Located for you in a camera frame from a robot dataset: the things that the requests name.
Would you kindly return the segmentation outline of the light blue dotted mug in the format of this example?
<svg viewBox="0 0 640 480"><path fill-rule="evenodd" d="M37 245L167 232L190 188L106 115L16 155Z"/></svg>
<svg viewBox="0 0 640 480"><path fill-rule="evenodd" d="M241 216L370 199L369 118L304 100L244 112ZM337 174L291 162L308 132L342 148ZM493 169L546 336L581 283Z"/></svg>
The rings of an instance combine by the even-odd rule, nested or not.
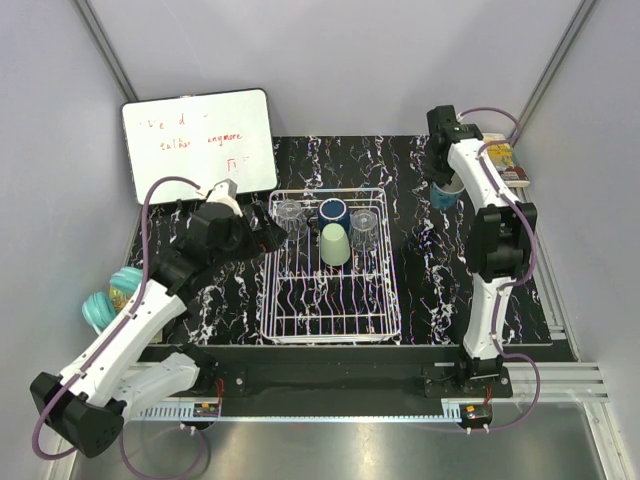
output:
<svg viewBox="0 0 640 480"><path fill-rule="evenodd" d="M463 192L464 186L461 183L439 186L437 183L432 182L429 190L429 199L433 208L445 210L454 206Z"/></svg>

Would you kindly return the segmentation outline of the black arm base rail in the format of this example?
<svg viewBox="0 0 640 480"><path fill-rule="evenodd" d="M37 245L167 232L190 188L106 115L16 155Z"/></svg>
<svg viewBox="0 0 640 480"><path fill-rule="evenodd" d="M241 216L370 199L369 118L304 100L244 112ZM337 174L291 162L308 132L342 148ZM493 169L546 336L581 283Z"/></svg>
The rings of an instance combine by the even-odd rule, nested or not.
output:
<svg viewBox="0 0 640 480"><path fill-rule="evenodd" d="M226 387L226 418L294 420L438 415L443 399L483 401L453 385L459 350L434 346L205 346Z"/></svg>

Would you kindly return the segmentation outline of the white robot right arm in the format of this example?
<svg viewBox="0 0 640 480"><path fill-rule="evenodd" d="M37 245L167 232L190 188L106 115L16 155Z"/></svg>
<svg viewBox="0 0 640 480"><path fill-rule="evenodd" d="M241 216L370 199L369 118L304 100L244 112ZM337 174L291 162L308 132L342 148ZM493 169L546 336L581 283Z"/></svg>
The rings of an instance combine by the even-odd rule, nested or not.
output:
<svg viewBox="0 0 640 480"><path fill-rule="evenodd" d="M467 194L475 212L464 247L473 277L470 319L452 379L460 393L472 397L500 383L506 371L507 304L513 288L535 268L537 209L506 185L477 125L462 123L451 105L431 109L426 118L424 173L432 206L448 208Z"/></svg>

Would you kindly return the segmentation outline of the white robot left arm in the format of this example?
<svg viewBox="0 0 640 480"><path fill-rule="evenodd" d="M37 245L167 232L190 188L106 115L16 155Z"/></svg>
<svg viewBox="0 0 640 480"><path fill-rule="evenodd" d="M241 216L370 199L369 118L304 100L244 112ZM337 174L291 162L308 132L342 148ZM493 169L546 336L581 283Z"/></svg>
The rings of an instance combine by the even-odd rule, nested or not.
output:
<svg viewBox="0 0 640 480"><path fill-rule="evenodd" d="M175 348L160 364L125 379L152 337L187 309L218 270L280 248L288 235L259 202L258 226L240 208L205 202L186 232L154 257L129 304L72 364L59 374L39 373L29 387L48 426L87 458L104 452L131 417L177 392L208 394L215 359L198 347Z"/></svg>

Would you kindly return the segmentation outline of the pale green cup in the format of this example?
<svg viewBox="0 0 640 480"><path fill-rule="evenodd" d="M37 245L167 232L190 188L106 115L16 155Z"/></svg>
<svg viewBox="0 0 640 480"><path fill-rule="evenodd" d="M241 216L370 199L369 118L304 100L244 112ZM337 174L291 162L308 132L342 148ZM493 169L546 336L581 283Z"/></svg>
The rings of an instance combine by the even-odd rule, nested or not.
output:
<svg viewBox="0 0 640 480"><path fill-rule="evenodd" d="M324 227L320 238L321 260L331 267L340 267L350 258L351 248L346 230L338 223Z"/></svg>

